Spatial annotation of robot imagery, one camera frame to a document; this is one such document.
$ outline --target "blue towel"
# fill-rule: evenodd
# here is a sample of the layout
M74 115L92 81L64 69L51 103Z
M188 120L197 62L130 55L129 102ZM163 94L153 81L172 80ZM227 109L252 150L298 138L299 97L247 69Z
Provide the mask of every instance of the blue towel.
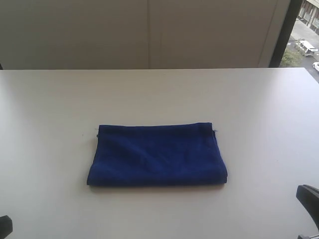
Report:
M211 123L100 125L87 184L105 187L212 185L227 181Z

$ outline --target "white van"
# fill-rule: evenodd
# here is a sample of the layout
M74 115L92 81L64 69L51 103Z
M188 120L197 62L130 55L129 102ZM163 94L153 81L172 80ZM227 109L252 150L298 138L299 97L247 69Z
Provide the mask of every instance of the white van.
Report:
M296 49L304 56L313 56L319 50L314 48L308 41L300 40L296 43Z

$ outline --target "building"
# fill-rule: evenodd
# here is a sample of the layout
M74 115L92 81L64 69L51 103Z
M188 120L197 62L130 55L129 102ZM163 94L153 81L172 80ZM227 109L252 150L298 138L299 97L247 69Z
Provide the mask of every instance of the building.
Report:
M298 19L319 35L319 0L303 0Z

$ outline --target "white car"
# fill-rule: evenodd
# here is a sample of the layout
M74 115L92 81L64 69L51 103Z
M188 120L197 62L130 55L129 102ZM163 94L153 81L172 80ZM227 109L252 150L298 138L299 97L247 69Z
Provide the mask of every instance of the white car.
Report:
M314 62L313 67L315 68L316 71L319 72L319 62Z

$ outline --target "white table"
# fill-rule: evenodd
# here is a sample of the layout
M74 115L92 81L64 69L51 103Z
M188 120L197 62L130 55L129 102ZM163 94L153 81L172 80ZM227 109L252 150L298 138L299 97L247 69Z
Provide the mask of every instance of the white table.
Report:
M99 124L212 121L224 187L91 189ZM319 84L305 69L1 71L9 239L296 239L319 187Z

